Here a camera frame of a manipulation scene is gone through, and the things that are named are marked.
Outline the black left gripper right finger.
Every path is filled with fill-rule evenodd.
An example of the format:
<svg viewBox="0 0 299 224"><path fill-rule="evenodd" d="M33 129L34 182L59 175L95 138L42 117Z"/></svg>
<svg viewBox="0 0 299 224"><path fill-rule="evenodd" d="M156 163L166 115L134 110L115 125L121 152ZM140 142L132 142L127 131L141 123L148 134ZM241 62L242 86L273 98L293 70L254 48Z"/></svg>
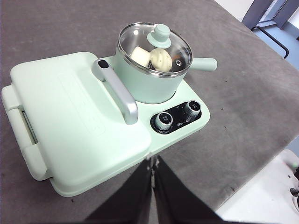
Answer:
<svg viewBox="0 0 299 224"><path fill-rule="evenodd" d="M182 183L161 156L155 158L153 170L159 221L222 220Z"/></svg>

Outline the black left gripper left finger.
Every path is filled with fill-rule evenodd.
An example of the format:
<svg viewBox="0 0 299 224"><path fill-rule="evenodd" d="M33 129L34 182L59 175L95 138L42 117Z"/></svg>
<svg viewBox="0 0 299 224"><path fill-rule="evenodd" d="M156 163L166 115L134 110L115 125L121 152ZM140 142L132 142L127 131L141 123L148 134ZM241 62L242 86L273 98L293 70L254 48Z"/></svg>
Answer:
<svg viewBox="0 0 299 224"><path fill-rule="evenodd" d="M151 159L143 160L124 184L86 221L148 221L152 194Z"/></svg>

